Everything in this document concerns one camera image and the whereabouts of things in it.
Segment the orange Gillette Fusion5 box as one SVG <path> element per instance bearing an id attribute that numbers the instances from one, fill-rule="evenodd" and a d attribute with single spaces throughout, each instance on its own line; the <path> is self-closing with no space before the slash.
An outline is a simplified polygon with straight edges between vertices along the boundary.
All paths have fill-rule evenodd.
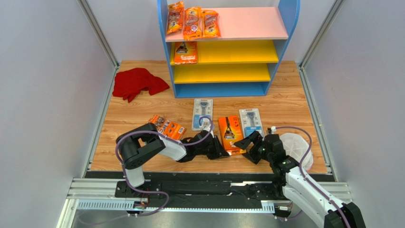
<path id="1" fill-rule="evenodd" d="M 197 42 L 175 42 L 172 62 L 175 65 L 197 63 Z"/>
<path id="2" fill-rule="evenodd" d="M 236 115 L 220 117 L 218 119 L 222 145 L 229 155 L 244 154 L 246 151 L 234 144 L 242 140 L 243 132 Z"/>

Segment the orange razor cartridge box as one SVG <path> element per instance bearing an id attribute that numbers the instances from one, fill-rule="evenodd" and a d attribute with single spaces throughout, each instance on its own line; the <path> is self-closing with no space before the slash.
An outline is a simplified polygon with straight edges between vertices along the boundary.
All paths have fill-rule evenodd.
<path id="1" fill-rule="evenodd" d="M 162 133 L 165 136 L 168 136 L 174 140 L 180 140 L 183 137 L 183 134 L 186 131 L 186 128 L 182 125 L 170 121 L 162 116 L 154 115 L 152 116 L 147 123 L 152 123 L 157 128 L 158 132 Z"/>

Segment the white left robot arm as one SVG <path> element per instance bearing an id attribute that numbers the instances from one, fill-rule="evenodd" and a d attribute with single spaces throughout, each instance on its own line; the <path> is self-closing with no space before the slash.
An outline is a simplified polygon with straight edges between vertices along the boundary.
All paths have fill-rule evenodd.
<path id="1" fill-rule="evenodd" d="M 190 162 L 205 155 L 210 160 L 229 157 L 212 127 L 205 128 L 194 137 L 175 140 L 160 133 L 152 123 L 144 124 L 116 139 L 116 157 L 121 163 L 127 187 L 140 194 L 168 196 L 161 190 L 143 190 L 145 183 L 143 165 L 156 155 L 163 155 L 176 162 Z"/>

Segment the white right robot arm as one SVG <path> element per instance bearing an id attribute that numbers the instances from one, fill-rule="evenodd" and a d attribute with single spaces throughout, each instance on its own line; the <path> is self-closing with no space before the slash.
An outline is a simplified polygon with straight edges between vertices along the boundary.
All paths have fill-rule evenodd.
<path id="1" fill-rule="evenodd" d="M 287 155 L 278 134 L 261 136 L 253 131 L 234 145 L 240 149 L 252 147 L 244 154 L 249 161 L 269 162 L 274 173 L 272 193 L 276 198 L 287 198 L 296 204 L 319 228 L 364 228 L 360 208 L 353 202 L 338 199 L 311 176 L 302 164 Z"/>

